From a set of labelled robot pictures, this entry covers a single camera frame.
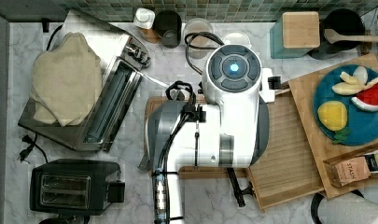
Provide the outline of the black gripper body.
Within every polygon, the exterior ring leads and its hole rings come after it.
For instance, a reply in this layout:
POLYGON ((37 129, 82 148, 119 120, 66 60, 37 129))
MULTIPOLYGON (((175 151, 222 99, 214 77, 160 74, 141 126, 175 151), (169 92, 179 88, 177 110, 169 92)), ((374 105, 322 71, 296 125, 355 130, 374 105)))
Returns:
POLYGON ((248 186, 245 189, 241 189, 234 169, 228 168, 227 174, 228 174, 229 179, 231 181, 231 185, 232 185, 232 188, 233 188, 233 194, 234 194, 234 197, 235 197, 235 199, 238 203, 238 206, 239 207, 245 207, 244 196, 245 195, 251 195, 251 196, 255 195, 252 183, 249 182, 248 186))

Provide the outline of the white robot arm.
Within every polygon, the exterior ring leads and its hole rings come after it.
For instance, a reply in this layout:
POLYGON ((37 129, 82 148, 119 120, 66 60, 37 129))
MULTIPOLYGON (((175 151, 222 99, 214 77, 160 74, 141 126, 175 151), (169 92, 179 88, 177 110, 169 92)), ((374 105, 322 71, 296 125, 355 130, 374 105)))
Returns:
POLYGON ((221 46, 203 70, 203 105, 192 86, 178 80, 169 89, 187 91, 188 100, 168 97, 147 117, 155 224, 184 224, 180 168, 247 168, 259 159, 269 134, 269 100, 261 96, 266 72, 251 48, 221 46))

